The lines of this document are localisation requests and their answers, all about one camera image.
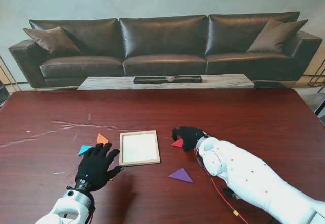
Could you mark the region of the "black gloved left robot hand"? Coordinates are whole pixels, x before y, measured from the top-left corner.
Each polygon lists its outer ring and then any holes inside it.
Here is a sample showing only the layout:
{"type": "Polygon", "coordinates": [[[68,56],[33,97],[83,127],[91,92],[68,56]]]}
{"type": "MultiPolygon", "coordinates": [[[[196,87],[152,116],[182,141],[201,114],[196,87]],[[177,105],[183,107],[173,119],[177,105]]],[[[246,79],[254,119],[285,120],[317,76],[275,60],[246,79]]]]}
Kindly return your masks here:
{"type": "Polygon", "coordinates": [[[119,149],[112,150],[111,147],[111,143],[100,143],[84,153],[75,177],[75,189],[84,193],[97,191],[123,170],[123,166],[109,170],[115,157],[120,154],[119,149]]]}

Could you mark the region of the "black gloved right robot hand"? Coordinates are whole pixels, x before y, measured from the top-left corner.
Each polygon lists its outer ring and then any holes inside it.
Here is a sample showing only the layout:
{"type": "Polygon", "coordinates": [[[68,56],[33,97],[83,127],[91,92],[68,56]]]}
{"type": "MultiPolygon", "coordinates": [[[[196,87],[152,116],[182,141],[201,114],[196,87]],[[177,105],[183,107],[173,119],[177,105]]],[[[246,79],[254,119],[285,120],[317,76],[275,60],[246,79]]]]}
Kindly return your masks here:
{"type": "Polygon", "coordinates": [[[178,136],[183,140],[182,149],[184,152],[194,150],[199,139],[210,137],[201,128],[186,126],[172,129],[172,138],[174,141],[177,140],[178,136]]]}

